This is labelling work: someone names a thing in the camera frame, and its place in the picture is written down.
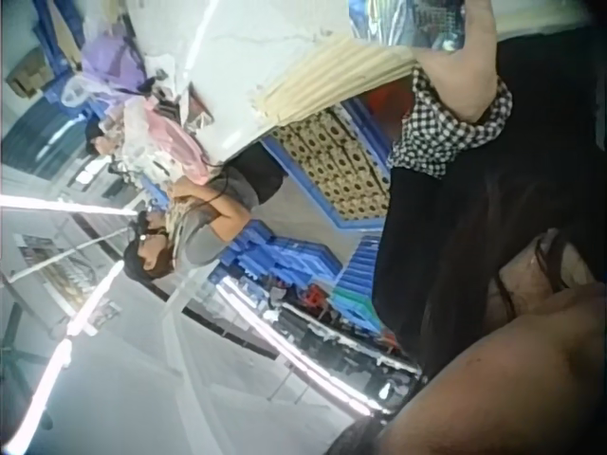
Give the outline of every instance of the hand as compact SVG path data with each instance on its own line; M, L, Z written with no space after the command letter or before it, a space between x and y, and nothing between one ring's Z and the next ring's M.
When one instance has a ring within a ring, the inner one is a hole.
M176 182L168 185L167 194L171 199L175 200L181 197L193 196L198 188L200 187L184 175L179 177Z
M490 0L466 0L466 43L453 53L413 49L441 101L460 119L478 121L497 94L497 28Z

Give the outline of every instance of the cardboard box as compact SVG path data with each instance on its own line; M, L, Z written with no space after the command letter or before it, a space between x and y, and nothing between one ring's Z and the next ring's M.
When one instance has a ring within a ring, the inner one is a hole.
M41 47L32 49L7 76L9 87L21 98L31 98L52 81L53 72L46 64Z

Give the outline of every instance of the purple bag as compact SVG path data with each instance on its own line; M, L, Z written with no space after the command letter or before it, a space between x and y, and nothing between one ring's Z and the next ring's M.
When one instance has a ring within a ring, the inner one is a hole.
M82 49L83 73L118 89L137 93L146 81L145 67L123 27L114 27Z

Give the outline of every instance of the black and white checkered top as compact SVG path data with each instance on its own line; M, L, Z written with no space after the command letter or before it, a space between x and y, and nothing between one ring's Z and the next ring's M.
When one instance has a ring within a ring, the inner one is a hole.
M499 80L497 96L483 121L472 125L455 118L440 102L420 67L413 74L415 106L402 121L402 134L388 157L388 166L441 178L460 152L480 147L502 133L512 111L512 94Z

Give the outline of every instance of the gray shirt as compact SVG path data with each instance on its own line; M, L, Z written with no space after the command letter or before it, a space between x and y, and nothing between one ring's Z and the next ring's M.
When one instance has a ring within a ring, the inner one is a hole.
M257 193L247 179L234 168L226 168L207 184L223 192L249 210L259 205ZM219 214L210 205L191 209L185 214L175 237L175 269L188 272L193 268L212 263L230 244L221 240L209 223Z

